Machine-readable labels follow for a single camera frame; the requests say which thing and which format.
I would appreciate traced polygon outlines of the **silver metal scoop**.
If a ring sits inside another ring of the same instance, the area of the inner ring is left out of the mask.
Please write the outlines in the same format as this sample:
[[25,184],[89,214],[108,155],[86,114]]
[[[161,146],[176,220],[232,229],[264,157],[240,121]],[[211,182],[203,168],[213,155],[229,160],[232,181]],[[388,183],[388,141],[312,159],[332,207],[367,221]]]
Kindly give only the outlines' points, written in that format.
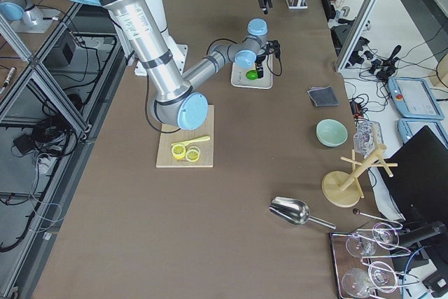
[[331,230],[336,229],[335,224],[312,216],[308,205],[302,200],[276,196],[271,200],[269,210],[293,225],[304,225],[306,222],[311,221]]

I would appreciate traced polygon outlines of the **mint green bowl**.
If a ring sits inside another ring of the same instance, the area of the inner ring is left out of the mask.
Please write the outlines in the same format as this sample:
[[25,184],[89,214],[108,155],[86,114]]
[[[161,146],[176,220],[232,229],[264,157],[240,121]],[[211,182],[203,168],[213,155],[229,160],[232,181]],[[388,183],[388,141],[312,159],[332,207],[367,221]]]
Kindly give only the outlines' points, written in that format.
[[316,137],[325,146],[336,147],[342,145],[348,139],[346,127],[339,121],[324,119],[316,126]]

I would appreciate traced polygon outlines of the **cream rabbit tray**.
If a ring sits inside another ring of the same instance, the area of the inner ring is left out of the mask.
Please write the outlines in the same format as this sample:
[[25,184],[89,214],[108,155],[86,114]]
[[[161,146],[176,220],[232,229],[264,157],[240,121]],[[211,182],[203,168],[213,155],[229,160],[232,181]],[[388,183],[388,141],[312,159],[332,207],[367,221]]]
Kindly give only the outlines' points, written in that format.
[[255,88],[255,89],[270,89],[273,84],[273,75],[270,69],[272,68],[272,60],[266,59],[262,63],[263,77],[256,79],[249,79],[246,77],[246,73],[250,70],[255,70],[255,64],[251,65],[251,68],[241,68],[239,65],[232,64],[232,72],[230,82],[235,87],[241,88]]

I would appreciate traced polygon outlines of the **yellow plastic knife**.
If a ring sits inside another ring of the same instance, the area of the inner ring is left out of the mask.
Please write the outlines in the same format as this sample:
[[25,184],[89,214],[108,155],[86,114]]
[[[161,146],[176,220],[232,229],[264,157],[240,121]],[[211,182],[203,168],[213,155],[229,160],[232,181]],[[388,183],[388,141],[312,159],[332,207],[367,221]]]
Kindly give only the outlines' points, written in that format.
[[202,136],[202,137],[198,137],[198,138],[194,138],[194,139],[190,139],[190,140],[174,142],[174,143],[171,143],[170,146],[177,146],[177,145],[188,146],[190,144],[209,141],[210,139],[211,139],[211,137],[209,135],[206,135],[206,136]]

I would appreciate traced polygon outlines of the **black monitor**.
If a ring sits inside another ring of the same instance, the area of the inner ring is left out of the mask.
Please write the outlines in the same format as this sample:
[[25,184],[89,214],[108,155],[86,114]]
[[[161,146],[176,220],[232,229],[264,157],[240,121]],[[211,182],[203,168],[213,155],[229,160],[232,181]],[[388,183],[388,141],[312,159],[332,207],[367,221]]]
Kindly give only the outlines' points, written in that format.
[[387,162],[381,177],[407,221],[447,223],[447,148],[429,127],[421,128]]

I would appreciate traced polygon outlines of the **wooden mug tree stand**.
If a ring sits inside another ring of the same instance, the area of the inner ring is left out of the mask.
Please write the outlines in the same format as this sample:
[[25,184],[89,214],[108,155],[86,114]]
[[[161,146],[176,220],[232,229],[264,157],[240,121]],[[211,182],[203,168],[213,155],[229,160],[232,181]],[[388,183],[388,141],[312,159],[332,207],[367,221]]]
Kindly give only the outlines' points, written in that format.
[[364,198],[363,190],[358,177],[371,167],[383,167],[389,177],[393,177],[392,167],[397,167],[398,163],[386,163],[383,157],[386,151],[384,143],[377,144],[375,149],[367,156],[351,151],[351,157],[341,157],[340,159],[350,162],[352,172],[346,173],[333,171],[326,174],[322,180],[322,191],[326,199],[338,207],[352,207],[359,199]]

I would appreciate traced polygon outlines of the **wine glass on rack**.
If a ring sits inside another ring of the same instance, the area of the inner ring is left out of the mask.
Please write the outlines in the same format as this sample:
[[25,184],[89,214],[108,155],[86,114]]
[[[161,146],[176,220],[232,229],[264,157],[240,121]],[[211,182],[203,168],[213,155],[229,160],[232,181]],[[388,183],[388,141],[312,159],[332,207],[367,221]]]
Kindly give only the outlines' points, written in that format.
[[369,257],[376,253],[376,244],[364,237],[348,237],[345,247],[348,253],[355,258]]

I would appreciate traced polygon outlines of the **bamboo cutting board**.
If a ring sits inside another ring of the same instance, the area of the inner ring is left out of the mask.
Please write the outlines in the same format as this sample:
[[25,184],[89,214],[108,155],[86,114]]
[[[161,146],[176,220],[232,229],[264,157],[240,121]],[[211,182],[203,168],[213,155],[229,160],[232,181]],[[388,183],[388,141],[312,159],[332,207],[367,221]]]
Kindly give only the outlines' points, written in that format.
[[[186,145],[186,150],[193,147],[199,149],[197,161],[190,162],[187,157],[177,160],[172,155],[172,144],[191,141],[196,138],[209,137],[209,140]],[[161,134],[157,150],[157,168],[208,168],[214,165],[214,105],[208,105],[207,117],[196,130],[179,130],[171,134]]]

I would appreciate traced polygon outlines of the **lemon slice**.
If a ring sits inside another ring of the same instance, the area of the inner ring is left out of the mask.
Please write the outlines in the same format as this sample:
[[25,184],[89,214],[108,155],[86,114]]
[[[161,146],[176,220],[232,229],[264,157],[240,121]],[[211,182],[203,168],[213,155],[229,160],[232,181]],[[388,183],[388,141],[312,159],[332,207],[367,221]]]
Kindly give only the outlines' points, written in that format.
[[186,147],[183,144],[174,144],[171,146],[171,154],[176,160],[184,159],[186,156]]
[[186,149],[185,159],[188,162],[197,162],[200,159],[201,150],[198,146],[189,146]]

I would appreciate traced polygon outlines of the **blue teach pendant tablet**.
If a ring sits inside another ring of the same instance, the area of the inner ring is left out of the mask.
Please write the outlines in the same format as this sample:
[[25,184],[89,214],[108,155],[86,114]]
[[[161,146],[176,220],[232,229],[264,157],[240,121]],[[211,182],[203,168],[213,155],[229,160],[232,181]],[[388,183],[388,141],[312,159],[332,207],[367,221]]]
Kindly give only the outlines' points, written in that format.
[[398,112],[405,118],[443,120],[445,118],[424,79],[394,77],[387,86]]

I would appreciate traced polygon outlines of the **clear glass mug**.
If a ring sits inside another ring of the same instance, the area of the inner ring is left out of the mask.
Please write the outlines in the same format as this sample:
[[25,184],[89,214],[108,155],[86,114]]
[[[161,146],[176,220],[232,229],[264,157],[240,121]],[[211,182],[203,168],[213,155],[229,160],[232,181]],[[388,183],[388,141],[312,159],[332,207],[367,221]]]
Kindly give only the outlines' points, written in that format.
[[364,157],[369,155],[377,144],[383,143],[381,126],[376,121],[363,121],[357,124],[353,136],[354,150]]

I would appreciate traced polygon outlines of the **grey folded cloth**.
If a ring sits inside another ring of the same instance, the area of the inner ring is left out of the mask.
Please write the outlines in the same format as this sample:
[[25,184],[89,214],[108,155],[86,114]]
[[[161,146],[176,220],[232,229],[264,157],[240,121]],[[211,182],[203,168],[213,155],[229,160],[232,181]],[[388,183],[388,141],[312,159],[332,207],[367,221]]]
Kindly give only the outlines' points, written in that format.
[[335,96],[333,88],[327,87],[311,87],[307,94],[315,107],[339,106],[340,103]]

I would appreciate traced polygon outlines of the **green lime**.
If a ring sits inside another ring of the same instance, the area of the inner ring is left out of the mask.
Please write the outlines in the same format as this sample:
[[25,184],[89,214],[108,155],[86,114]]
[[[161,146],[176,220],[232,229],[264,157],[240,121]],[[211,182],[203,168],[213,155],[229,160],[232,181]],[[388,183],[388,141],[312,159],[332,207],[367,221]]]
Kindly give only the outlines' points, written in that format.
[[246,72],[246,78],[250,81],[258,79],[258,72],[255,69]]

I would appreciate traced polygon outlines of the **aluminium frame post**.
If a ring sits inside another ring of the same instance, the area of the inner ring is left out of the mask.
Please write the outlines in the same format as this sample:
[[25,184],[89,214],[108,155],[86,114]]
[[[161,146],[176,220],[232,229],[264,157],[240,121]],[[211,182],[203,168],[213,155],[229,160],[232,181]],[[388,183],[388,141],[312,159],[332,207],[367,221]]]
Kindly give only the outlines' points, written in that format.
[[340,53],[335,62],[335,71],[340,73],[346,66],[349,58],[354,51],[354,48],[361,37],[361,32],[368,21],[368,18],[375,7],[377,0],[364,0],[361,8],[352,24],[352,27],[348,33],[346,41],[340,50]]

